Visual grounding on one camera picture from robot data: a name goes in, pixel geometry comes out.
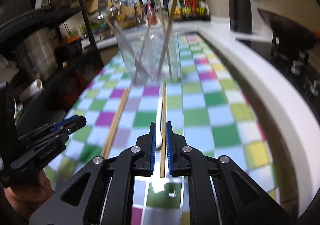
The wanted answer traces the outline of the person's left hand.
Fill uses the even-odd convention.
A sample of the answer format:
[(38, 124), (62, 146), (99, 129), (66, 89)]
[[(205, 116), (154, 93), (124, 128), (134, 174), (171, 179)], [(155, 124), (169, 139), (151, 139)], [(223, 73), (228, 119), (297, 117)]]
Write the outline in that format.
[(55, 193), (44, 170), (37, 174), (37, 186), (17, 185), (4, 189), (4, 194), (18, 215), (29, 220), (31, 215)]

